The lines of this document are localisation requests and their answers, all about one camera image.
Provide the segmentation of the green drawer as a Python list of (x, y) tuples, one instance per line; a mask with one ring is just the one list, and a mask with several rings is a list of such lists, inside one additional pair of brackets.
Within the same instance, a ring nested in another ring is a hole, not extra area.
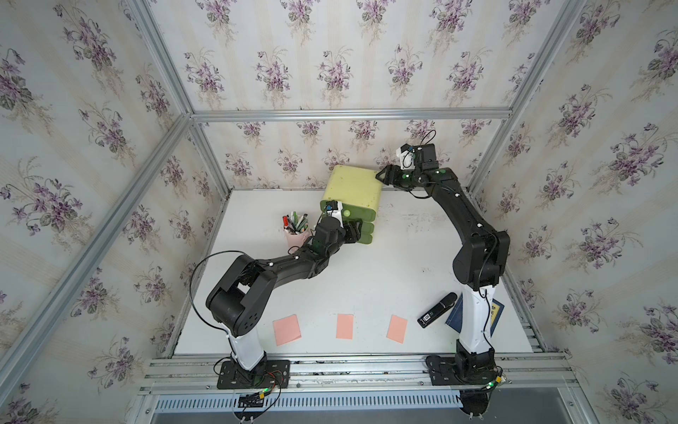
[(346, 202), (336, 200), (322, 200), (321, 211), (328, 211), (328, 205), (332, 210), (341, 210), (344, 219), (359, 219), (365, 222), (374, 222), (377, 217), (377, 210), (359, 205), (352, 205)]
[(358, 236), (360, 236), (360, 238), (371, 236), (374, 233), (373, 222), (366, 222), (362, 219), (358, 219), (354, 222), (354, 226), (357, 229)]
[(364, 244), (364, 245), (369, 245), (373, 242), (373, 235), (372, 234), (362, 234), (361, 237), (358, 239), (358, 243)]

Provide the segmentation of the green top drawer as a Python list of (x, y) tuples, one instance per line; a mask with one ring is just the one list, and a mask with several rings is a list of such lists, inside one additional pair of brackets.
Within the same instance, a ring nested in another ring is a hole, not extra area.
[(328, 211), (328, 205), (332, 210), (341, 210), (344, 219), (359, 219), (365, 222), (374, 222), (377, 217), (377, 210), (359, 205), (352, 205), (346, 202), (336, 200), (322, 200), (321, 211)]

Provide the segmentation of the green bottom drawer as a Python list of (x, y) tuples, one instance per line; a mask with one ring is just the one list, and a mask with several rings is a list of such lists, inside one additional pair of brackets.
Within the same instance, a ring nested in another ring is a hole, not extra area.
[(364, 244), (364, 245), (369, 245), (373, 242), (373, 235), (372, 234), (362, 234), (361, 237), (358, 239), (358, 243)]

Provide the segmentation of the yellow green drawer cabinet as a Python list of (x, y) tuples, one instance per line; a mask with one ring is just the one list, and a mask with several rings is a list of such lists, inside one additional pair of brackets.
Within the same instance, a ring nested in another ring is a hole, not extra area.
[(380, 206), (383, 184), (375, 175), (377, 171), (349, 165), (336, 165), (322, 200), (336, 200), (352, 205), (374, 208)]

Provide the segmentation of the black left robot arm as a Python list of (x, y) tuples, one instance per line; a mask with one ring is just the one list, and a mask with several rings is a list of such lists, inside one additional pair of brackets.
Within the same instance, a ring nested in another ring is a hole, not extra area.
[(267, 354), (261, 346), (256, 326), (275, 288), (297, 280), (317, 277), (330, 258), (345, 244), (357, 243), (363, 221), (323, 217), (314, 236), (301, 247), (274, 259), (254, 259), (240, 254), (206, 299), (206, 308), (226, 331), (231, 361), (239, 370), (261, 374)]

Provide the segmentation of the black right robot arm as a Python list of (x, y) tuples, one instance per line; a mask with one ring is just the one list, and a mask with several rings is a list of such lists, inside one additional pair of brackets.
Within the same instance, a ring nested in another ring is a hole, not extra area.
[(421, 188), (445, 212), (457, 230), (461, 248), (452, 263), (463, 285), (462, 330), (457, 339), (456, 374), (470, 383), (496, 372), (491, 343), (494, 292), (506, 269), (510, 236), (497, 231), (482, 217), (464, 192), (457, 175), (441, 168), (433, 144), (404, 144), (397, 149), (400, 164), (390, 164), (376, 178), (386, 186), (405, 192)]

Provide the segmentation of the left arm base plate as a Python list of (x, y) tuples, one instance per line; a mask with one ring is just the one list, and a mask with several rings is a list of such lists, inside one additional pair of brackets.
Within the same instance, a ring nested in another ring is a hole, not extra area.
[(238, 362), (224, 362), (218, 372), (218, 390), (286, 389), (291, 376), (289, 360), (263, 360), (253, 370), (245, 370)]

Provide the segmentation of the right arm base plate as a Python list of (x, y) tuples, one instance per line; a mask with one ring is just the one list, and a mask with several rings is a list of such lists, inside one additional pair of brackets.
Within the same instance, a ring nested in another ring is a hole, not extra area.
[(425, 359), (434, 386), (489, 386), (501, 381), (503, 370), (494, 360), (494, 353), (457, 353), (454, 356), (429, 355)]

